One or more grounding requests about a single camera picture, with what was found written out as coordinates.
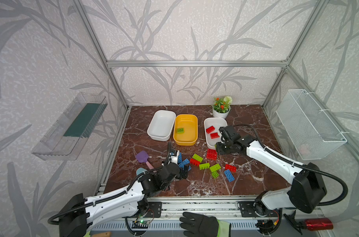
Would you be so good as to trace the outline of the small green lego square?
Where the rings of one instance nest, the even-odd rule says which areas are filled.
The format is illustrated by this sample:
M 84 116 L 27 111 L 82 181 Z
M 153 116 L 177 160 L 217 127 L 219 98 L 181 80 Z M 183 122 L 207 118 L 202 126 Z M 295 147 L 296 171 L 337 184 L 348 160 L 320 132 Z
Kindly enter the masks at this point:
M 213 177 L 214 179 L 217 179 L 217 178 L 219 177 L 218 171 L 212 172 L 211 175 L 212 175 L 212 177 Z

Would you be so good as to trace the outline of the green lego brick top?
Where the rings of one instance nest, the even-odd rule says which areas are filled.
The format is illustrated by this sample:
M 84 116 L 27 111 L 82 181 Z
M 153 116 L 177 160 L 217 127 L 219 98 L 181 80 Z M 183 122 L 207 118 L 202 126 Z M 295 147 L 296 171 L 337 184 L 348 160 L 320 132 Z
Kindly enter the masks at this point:
M 203 161 L 203 158 L 197 154 L 194 154 L 192 156 L 192 159 L 199 161 L 200 163 Z

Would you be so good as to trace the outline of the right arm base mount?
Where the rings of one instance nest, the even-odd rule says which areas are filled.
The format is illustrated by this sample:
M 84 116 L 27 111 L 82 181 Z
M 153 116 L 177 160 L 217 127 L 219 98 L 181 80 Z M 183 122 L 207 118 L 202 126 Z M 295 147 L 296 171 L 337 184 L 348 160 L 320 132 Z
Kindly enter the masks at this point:
M 240 210 L 242 217 L 271 218 L 278 217 L 281 212 L 280 209 L 270 210 L 262 203 L 256 203 L 252 200 L 239 201 L 237 207 Z

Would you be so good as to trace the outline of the green lego brick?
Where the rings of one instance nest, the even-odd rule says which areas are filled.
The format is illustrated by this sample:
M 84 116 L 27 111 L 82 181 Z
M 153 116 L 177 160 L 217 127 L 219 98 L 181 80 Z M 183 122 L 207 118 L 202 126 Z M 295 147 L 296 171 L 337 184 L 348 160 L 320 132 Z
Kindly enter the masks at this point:
M 205 170 L 210 168 L 210 164 L 209 163 L 204 163 L 204 164 L 199 164 L 199 169 L 200 170 Z
M 203 158 L 197 154 L 194 154 L 192 156 L 192 159 L 199 161 L 200 163 L 203 161 Z
M 217 172 L 218 170 L 220 170 L 221 166 L 220 166 L 220 164 L 215 164 L 213 166 L 210 166 L 209 169 L 210 169 L 211 173 L 213 173 L 213 172 Z

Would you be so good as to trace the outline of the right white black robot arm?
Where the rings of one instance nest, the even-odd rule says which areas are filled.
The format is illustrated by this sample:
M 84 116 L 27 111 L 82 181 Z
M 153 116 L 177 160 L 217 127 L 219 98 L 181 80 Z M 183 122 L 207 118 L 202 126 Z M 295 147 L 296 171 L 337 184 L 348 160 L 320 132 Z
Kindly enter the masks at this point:
M 219 155 L 245 155 L 275 171 L 291 186 L 276 191 L 264 191 L 255 198 L 253 207 L 259 216 L 281 208 L 312 213 L 318 206 L 329 206 L 343 201 L 348 194 L 347 184 L 339 177 L 321 171 L 313 163 L 296 162 L 264 145 L 256 132 L 242 137 L 235 126 L 219 128 L 221 141 L 216 144 Z M 335 180 L 342 186 L 341 194 L 333 200 L 322 201 L 327 195 L 323 178 Z

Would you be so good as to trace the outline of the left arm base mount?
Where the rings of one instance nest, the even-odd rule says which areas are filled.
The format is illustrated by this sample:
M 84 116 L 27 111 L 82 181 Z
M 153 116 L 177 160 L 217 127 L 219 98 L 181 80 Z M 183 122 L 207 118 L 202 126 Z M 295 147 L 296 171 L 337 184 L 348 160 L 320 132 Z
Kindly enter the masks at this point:
M 148 206 L 137 214 L 139 218 L 160 218 L 163 203 L 160 201 L 150 201 Z

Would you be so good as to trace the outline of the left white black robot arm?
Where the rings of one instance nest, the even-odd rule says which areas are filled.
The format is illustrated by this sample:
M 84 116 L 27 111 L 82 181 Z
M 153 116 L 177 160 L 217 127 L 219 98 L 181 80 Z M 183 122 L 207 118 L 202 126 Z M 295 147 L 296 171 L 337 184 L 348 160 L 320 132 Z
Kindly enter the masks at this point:
M 150 210 L 148 199 L 169 189 L 174 180 L 188 177 L 188 164 L 173 161 L 171 144 L 158 168 L 143 170 L 129 183 L 112 192 L 84 197 L 73 196 L 48 224 L 59 227 L 61 237 L 83 237 L 93 228 L 118 218 L 142 217 Z

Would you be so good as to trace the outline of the large red lego brick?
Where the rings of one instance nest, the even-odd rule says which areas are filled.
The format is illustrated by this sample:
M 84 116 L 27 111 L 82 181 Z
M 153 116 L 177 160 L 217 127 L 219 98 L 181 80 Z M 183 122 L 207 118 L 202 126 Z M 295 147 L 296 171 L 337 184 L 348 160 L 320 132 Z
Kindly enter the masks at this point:
M 207 153 L 206 153 L 206 159 L 216 161 L 217 160 L 217 151 L 214 149 L 208 149 Z

